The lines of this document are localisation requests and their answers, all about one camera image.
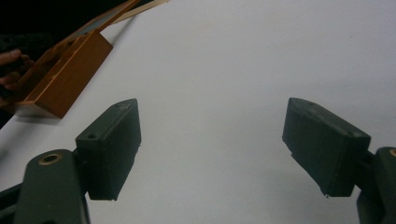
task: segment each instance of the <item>screw hole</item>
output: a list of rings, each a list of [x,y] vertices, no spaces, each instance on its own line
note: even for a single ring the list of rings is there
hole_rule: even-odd
[[[96,138],[96,134],[91,133],[90,135],[88,135],[88,138],[89,139],[95,139]]]
[[[390,150],[390,155],[396,157],[396,148]]]
[[[51,165],[57,161],[59,161],[62,158],[61,154],[49,154],[45,157],[43,157],[38,164],[40,165]]]

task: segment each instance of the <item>white table surface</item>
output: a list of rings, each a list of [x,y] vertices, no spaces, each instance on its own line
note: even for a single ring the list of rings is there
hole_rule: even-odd
[[[290,97],[396,146],[396,2],[171,0],[103,31],[114,49],[67,115],[0,131],[0,190],[26,163],[136,98],[142,146],[116,202],[92,223],[359,223],[282,142]]]

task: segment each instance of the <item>dark background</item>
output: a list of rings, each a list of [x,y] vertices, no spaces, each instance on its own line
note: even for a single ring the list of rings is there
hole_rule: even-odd
[[[142,0],[136,7],[150,1]],[[124,2],[126,0],[2,0],[0,34],[50,33],[56,44]]]

